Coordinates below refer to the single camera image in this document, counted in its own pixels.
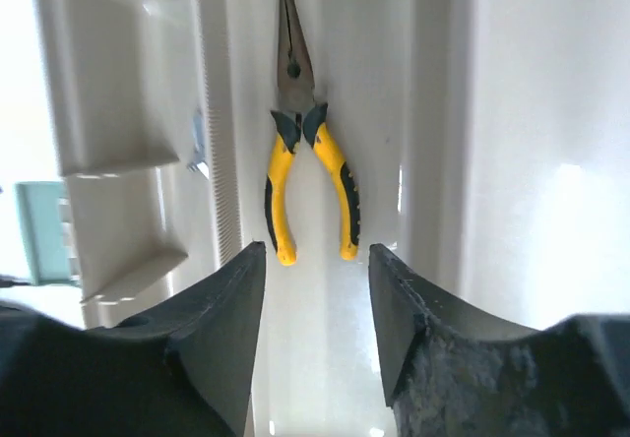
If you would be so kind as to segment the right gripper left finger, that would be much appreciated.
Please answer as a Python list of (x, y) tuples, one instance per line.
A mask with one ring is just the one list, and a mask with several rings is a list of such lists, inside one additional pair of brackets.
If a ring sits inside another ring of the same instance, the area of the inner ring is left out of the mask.
[(266, 248), (112, 328), (1, 306), (5, 436), (240, 436), (251, 395)]

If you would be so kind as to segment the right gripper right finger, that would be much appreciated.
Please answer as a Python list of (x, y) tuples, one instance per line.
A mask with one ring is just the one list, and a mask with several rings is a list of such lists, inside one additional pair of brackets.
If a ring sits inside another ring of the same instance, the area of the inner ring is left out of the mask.
[(537, 331), (414, 272), (386, 246), (368, 275), (386, 405), (401, 436), (625, 436), (629, 318)]

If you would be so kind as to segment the beige toolbox with smoky lid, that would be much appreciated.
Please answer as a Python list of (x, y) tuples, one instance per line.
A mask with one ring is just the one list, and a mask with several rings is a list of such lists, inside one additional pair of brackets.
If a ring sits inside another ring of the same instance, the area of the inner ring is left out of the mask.
[[(392, 436), (368, 249), (543, 329), (629, 309), (629, 0), (295, 0), (356, 176), (357, 257), (302, 144), (247, 436)], [(186, 288), (263, 214), (278, 0), (36, 0), (88, 327)]]

